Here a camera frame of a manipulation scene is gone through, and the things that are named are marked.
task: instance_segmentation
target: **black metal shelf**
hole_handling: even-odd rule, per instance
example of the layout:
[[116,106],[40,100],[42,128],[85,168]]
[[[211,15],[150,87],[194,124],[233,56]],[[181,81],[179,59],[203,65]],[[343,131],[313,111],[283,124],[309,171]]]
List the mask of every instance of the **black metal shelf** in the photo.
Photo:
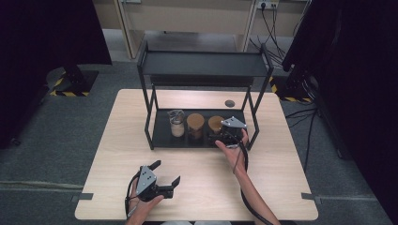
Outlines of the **black metal shelf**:
[[[225,119],[235,116],[245,123],[243,111],[246,103],[249,102],[255,126],[255,132],[248,146],[248,149],[251,149],[259,132],[255,114],[273,71],[272,61],[265,44],[262,45],[260,52],[167,52],[149,50],[146,41],[144,41],[138,57],[137,68],[148,113],[145,134],[151,149],[154,149],[154,147],[211,147],[207,141],[207,124],[204,124],[202,140],[190,140],[187,128],[181,138],[172,136],[167,112],[174,109],[159,108],[156,86],[245,87],[246,96],[239,110],[179,110],[183,110],[186,116],[191,113],[200,113],[205,117],[206,122],[209,117],[219,115]],[[152,95],[150,98],[146,91],[145,76],[149,76],[151,82]],[[251,88],[255,77],[262,77],[264,81],[254,104]],[[151,136],[148,126],[154,105],[157,111]]]

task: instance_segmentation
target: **gray carpet floor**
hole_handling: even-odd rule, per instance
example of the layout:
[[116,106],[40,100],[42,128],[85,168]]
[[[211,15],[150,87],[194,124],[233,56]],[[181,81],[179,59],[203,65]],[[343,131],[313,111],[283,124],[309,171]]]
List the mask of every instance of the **gray carpet floor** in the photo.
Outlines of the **gray carpet floor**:
[[[88,97],[47,95],[24,127],[19,137],[22,144],[0,151],[1,224],[123,224],[80,221],[74,217],[77,203],[71,199],[83,188],[117,92],[139,88],[138,72],[132,62],[85,69],[99,71]],[[50,87],[62,72],[49,73]],[[315,107],[281,104],[286,115]],[[304,164],[311,118],[296,124],[300,119],[287,122],[294,125],[292,137]],[[338,158],[319,115],[312,126],[306,175],[319,218],[297,224],[391,224],[355,162]]]

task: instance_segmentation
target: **forearm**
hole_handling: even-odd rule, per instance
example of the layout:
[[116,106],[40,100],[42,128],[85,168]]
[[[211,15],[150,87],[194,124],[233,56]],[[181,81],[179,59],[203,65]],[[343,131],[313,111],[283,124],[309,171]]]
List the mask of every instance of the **forearm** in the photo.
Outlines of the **forearm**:
[[242,192],[252,209],[254,209],[255,212],[257,212],[259,215],[261,215],[272,224],[280,224],[279,220],[275,217],[267,204],[264,202],[261,195],[258,193],[246,171],[243,168],[238,168],[235,172],[235,176],[237,177],[240,188],[242,189]]

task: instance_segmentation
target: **wooden table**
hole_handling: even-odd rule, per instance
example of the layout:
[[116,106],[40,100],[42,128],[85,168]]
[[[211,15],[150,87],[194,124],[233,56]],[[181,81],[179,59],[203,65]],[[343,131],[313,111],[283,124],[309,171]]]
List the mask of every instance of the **wooden table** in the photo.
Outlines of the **wooden table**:
[[[161,108],[228,109],[224,102],[232,99],[239,109],[245,93],[157,90],[157,94]],[[247,108],[250,136],[253,121]],[[129,181],[140,166],[160,159],[161,165],[154,171],[157,184],[170,185],[179,175],[181,182],[174,198],[156,206],[148,221],[253,220],[221,150],[150,150],[144,133],[145,119],[142,90],[121,90],[84,185],[83,193],[93,193],[93,198],[79,200],[75,212],[78,219],[125,219],[124,198]],[[314,201],[301,198],[301,193],[311,191],[277,96],[265,93],[257,119],[260,133],[249,152],[248,170],[254,185],[278,219],[316,219]]]

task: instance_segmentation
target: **electrical outlet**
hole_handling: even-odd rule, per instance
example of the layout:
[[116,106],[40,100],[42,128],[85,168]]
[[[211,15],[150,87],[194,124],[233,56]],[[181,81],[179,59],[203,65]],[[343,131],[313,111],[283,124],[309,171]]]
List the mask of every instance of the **electrical outlet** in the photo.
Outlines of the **electrical outlet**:
[[261,9],[263,4],[266,4],[265,9],[273,10],[278,7],[279,0],[258,0],[257,8]]

